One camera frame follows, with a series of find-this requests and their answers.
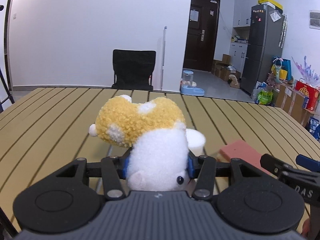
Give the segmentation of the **white kitchen cabinets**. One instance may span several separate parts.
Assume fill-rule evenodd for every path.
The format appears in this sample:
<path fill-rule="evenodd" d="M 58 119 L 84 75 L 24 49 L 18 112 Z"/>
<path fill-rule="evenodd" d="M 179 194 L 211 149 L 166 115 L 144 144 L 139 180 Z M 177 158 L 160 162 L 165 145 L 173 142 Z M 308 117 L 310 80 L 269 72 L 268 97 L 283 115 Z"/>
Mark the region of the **white kitchen cabinets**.
<path fill-rule="evenodd" d="M 248 47 L 251 25 L 251 8 L 258 5 L 258 0 L 234 0 L 234 16 L 229 55 L 230 64 L 242 74 Z"/>

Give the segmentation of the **pink layered sponge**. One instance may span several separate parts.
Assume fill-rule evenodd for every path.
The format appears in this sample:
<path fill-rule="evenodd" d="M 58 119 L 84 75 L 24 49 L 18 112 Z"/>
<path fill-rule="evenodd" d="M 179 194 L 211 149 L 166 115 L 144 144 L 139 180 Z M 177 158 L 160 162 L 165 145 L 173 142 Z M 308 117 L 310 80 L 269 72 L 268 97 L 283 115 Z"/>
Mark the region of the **pink layered sponge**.
<path fill-rule="evenodd" d="M 220 148 L 215 158 L 217 161 L 224 163 L 230 162 L 230 160 L 233 158 L 242 159 L 254 167 L 266 172 L 268 175 L 271 175 L 270 172 L 261 167 L 261 157 L 262 155 L 252 148 L 248 143 L 243 140 L 238 140 L 232 144 L 228 144 Z"/>

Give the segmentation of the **red gift box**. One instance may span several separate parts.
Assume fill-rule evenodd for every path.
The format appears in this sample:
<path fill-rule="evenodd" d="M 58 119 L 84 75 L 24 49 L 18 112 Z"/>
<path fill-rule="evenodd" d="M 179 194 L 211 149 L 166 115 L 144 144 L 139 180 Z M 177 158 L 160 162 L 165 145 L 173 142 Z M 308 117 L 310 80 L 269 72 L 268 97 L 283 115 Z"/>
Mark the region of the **red gift box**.
<path fill-rule="evenodd" d="M 295 85 L 295 90 L 301 92 L 304 96 L 306 96 L 309 99 L 308 104 L 305 108 L 310 111 L 315 111 L 319 98 L 319 89 L 314 88 L 301 81 L 297 81 Z"/>

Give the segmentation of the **grey refrigerator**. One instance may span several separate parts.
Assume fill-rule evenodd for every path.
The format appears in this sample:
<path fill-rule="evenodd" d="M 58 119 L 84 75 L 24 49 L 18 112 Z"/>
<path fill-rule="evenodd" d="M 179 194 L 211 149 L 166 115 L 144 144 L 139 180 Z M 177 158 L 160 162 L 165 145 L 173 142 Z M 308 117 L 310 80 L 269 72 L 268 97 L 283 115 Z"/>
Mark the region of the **grey refrigerator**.
<path fill-rule="evenodd" d="M 251 8 L 251 26 L 240 88 L 251 95 L 256 83 L 264 82 L 272 67 L 272 59 L 281 57 L 280 38 L 284 16 L 266 4 Z"/>

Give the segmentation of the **black folding chair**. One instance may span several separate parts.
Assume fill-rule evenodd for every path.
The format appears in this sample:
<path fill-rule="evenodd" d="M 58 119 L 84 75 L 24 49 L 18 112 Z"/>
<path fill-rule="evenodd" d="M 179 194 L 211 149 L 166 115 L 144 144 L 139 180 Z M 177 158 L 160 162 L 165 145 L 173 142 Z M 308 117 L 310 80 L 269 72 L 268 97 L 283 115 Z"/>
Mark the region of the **black folding chair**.
<path fill-rule="evenodd" d="M 154 50 L 115 49 L 112 56 L 113 89 L 153 91 L 152 74 L 156 63 Z"/>

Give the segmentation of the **blue pet water feeder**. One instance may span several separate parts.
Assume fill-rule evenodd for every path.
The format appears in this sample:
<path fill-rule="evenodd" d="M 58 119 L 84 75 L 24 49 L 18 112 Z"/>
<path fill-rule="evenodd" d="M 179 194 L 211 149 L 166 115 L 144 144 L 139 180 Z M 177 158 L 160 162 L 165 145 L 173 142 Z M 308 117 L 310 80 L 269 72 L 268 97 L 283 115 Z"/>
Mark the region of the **blue pet water feeder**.
<path fill-rule="evenodd" d="M 191 70 L 184 70 L 182 72 L 180 91 L 183 95 L 190 96 L 204 96 L 204 90 L 197 87 L 196 82 L 193 81 L 194 72 Z"/>

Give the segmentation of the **yellow box on refrigerator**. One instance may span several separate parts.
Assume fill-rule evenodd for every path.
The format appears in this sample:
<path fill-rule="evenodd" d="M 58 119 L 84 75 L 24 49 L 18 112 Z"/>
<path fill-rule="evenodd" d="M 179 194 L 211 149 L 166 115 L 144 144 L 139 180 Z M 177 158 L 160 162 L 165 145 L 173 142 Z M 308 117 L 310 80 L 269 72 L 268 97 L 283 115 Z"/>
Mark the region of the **yellow box on refrigerator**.
<path fill-rule="evenodd" d="M 275 0 L 258 0 L 259 4 L 266 4 L 268 6 L 273 7 L 274 9 L 283 11 L 283 6 L 276 2 Z"/>

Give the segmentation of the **cardboard box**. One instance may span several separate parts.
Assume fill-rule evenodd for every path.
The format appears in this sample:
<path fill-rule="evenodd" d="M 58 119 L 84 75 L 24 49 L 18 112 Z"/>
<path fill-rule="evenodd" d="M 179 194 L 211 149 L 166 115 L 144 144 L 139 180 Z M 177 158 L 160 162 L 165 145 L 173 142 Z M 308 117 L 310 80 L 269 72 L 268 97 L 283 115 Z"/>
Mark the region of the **cardboard box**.
<path fill-rule="evenodd" d="M 308 109 L 309 97 L 294 88 L 281 84 L 275 106 L 281 108 L 305 127 L 314 113 Z"/>

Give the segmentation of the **dark brown door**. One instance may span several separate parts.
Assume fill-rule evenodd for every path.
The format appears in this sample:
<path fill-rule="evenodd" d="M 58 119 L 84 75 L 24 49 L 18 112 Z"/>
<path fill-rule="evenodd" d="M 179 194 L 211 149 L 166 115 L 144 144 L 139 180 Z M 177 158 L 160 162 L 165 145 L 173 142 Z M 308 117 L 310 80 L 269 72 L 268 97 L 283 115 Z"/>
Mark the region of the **dark brown door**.
<path fill-rule="evenodd" d="M 191 0 L 183 67 L 210 72 L 214 59 L 220 0 Z"/>

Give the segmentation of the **green bag on floor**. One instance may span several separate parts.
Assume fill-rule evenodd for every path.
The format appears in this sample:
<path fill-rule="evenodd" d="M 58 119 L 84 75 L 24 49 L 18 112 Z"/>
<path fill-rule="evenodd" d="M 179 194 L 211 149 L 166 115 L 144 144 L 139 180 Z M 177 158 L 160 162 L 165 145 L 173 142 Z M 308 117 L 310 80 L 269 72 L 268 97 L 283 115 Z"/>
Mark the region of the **green bag on floor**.
<path fill-rule="evenodd" d="M 269 105 L 272 102 L 272 98 L 273 98 L 272 91 L 261 90 L 258 93 L 255 103 L 257 105 Z"/>

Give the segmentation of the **yellow white plush toy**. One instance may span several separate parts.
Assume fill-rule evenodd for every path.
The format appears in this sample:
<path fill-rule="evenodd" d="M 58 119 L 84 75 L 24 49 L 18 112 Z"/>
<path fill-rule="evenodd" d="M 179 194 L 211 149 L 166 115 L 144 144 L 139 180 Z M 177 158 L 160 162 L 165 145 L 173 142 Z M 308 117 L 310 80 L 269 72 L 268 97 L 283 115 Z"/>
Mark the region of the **yellow white plush toy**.
<path fill-rule="evenodd" d="M 128 95 L 108 100 L 88 133 L 130 148 L 126 181 L 137 191 L 184 190 L 190 181 L 185 118 L 166 97 L 133 103 Z"/>

